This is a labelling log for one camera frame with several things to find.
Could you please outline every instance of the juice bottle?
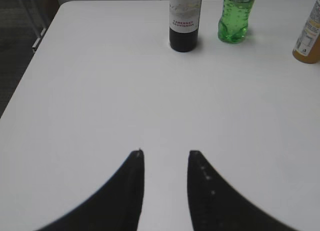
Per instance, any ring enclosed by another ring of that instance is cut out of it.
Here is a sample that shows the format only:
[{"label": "juice bottle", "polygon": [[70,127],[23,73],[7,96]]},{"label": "juice bottle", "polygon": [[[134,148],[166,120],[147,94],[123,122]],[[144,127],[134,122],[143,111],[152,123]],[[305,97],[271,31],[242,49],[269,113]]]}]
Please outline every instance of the juice bottle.
[{"label": "juice bottle", "polygon": [[320,61],[320,0],[316,0],[311,14],[293,49],[293,56],[307,64]]}]

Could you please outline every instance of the table surface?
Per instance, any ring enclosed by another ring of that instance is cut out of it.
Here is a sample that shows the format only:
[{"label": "table surface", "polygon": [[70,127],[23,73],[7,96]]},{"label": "table surface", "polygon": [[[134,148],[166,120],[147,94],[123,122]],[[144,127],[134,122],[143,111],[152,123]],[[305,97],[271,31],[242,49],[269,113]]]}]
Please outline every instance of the table surface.
[{"label": "table surface", "polygon": [[320,229],[320,64],[292,48],[315,0],[257,0],[247,39],[168,44],[169,2],[61,6],[0,119],[0,230],[35,230],[86,200],[130,151],[145,153],[139,231],[192,231],[189,150],[280,221]]}]

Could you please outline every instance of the dark carpet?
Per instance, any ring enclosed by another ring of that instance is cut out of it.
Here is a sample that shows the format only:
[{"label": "dark carpet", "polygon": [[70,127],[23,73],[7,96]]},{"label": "dark carpet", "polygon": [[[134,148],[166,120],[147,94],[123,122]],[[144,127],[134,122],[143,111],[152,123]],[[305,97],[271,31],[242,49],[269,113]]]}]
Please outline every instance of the dark carpet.
[{"label": "dark carpet", "polygon": [[[31,13],[34,10],[27,0]],[[0,0],[0,118],[33,57],[36,35],[17,0]]]}]

